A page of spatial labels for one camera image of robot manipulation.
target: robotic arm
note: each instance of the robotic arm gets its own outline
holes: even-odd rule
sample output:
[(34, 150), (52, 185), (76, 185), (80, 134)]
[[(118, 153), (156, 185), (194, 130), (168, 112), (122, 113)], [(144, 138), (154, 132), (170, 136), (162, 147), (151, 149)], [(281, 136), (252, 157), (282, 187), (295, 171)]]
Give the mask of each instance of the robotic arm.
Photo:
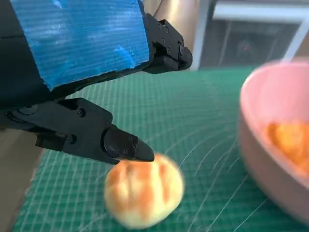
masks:
[(117, 128), (110, 112), (82, 98), (65, 99), (88, 85), (131, 73), (157, 74), (191, 66), (192, 54), (179, 32), (166, 20), (145, 14), (138, 3), (149, 48), (147, 62), (50, 89), (42, 80), (16, 7), (1, 1), (0, 22), (7, 27), (0, 27), (0, 127), (35, 133), (36, 146), (102, 162), (153, 161), (152, 149)]

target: black plastic bracket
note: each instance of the black plastic bracket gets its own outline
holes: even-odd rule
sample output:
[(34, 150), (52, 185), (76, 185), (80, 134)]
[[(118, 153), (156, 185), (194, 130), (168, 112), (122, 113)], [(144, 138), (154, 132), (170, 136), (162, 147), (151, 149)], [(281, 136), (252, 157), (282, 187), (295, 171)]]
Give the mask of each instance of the black plastic bracket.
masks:
[(137, 136), (112, 124), (112, 114), (85, 99), (48, 101), (12, 111), (15, 128), (26, 123), (36, 146), (111, 164), (119, 160), (153, 161), (152, 149)]

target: bowl rim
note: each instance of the bowl rim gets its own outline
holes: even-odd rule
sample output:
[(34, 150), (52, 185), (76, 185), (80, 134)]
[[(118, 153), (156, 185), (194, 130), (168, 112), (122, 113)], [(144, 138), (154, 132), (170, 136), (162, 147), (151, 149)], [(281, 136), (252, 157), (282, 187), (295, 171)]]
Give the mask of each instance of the bowl rim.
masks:
[(259, 145), (267, 152), (269, 157), (277, 164), (279, 165), (291, 178), (293, 178), (295, 181), (297, 181), (300, 185), (302, 185), (304, 188), (309, 190), (309, 176), (300, 176), (297, 175), (295, 172), (292, 171), (292, 168), (288, 165), (288, 162), (290, 161), (287, 159), (279, 149), (272, 147), (268, 145), (264, 140), (261, 138), (261, 136), (258, 134), (258, 132), (254, 129), (254, 126), (252, 125), (252, 122), (249, 120), (249, 118), (254, 118), (253, 114), (248, 110), (244, 111), (246, 105), (248, 105), (248, 101), (245, 98), (245, 89), (249, 85), (249, 83), (252, 81), (252, 79), (256, 76), (257, 73), (263, 73), (269, 69), (273, 68), (279, 68), (280, 66), (309, 66), (309, 59), (306, 58), (298, 58), (293, 59), (292, 61), (285, 61), (285, 60), (276, 60), (272, 62), (265, 63), (261, 65), (260, 67), (254, 69), (250, 75), (246, 78), (244, 81), (241, 89), (240, 89), (240, 95), (239, 95), (239, 108), (241, 110), (241, 113), (246, 121), (246, 124), (248, 125), (248, 129), (253, 135), (254, 139), (259, 143)]

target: green cutting mat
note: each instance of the green cutting mat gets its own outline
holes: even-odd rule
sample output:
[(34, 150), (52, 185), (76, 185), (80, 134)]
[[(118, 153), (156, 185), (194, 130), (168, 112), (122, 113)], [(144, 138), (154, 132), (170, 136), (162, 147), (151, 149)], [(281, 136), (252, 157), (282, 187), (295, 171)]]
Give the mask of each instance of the green cutting mat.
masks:
[[(267, 199), (239, 158), (239, 90), (251, 71), (140, 73), (72, 96), (111, 111), (118, 127), (181, 166), (186, 180), (183, 201), (147, 231), (309, 231)], [(103, 201), (103, 182), (110, 168), (47, 151), (13, 231), (125, 232)]]

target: bun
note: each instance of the bun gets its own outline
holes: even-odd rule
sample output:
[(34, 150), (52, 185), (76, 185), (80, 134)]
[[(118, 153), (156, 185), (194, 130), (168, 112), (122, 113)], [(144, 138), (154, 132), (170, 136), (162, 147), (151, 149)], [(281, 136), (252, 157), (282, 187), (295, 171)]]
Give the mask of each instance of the bun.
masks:
[(178, 165), (159, 153), (153, 162), (120, 161), (104, 185), (107, 209), (128, 229), (146, 229), (164, 220), (177, 208), (183, 193)]

